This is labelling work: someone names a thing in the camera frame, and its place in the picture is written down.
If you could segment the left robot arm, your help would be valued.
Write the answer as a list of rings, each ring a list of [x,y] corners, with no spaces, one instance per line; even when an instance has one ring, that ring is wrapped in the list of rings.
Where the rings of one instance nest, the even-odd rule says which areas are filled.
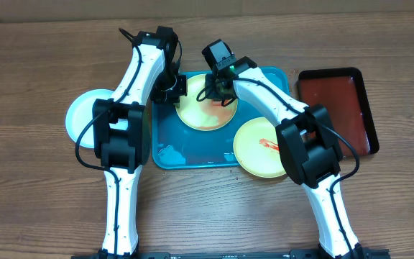
[[[107,99],[94,101],[93,148],[107,184],[107,223],[97,258],[136,258],[137,188],[150,155],[147,102],[177,106],[187,94],[186,77],[179,73],[181,44],[171,27],[133,36],[133,58],[118,88]]]

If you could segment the yellow-green plate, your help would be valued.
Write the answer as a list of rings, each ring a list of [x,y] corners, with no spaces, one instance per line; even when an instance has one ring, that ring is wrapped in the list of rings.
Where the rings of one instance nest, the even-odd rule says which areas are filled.
[[[251,119],[238,129],[233,151],[240,166],[254,176],[277,178],[286,174],[275,128],[264,117]]]
[[[180,97],[175,110],[179,118],[189,127],[200,131],[217,130],[230,122],[236,113],[238,101],[222,106],[221,101],[205,99],[197,101],[197,96],[205,87],[207,74],[199,74],[187,80],[187,95]]]

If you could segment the light blue plate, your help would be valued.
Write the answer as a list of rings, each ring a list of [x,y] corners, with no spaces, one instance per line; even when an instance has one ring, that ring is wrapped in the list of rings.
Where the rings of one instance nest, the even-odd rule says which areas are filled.
[[[108,99],[113,91],[108,89],[95,89],[80,95],[70,105],[65,118],[65,128],[70,139],[76,143],[83,128],[93,119],[92,107],[97,99]],[[120,119],[110,127],[116,130],[125,130],[128,123]],[[84,134],[80,142],[81,147],[94,149],[93,128],[92,126]]]

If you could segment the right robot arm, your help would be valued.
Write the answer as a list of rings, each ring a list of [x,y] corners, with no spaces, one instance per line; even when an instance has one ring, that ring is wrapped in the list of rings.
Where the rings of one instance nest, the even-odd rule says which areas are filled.
[[[250,58],[236,58],[222,40],[207,45],[202,55],[212,77],[199,95],[222,106],[245,101],[275,128],[282,166],[304,188],[316,218],[320,257],[362,258],[341,195],[340,183],[348,176],[340,174],[340,145],[347,141],[334,130],[326,108],[287,95]]]

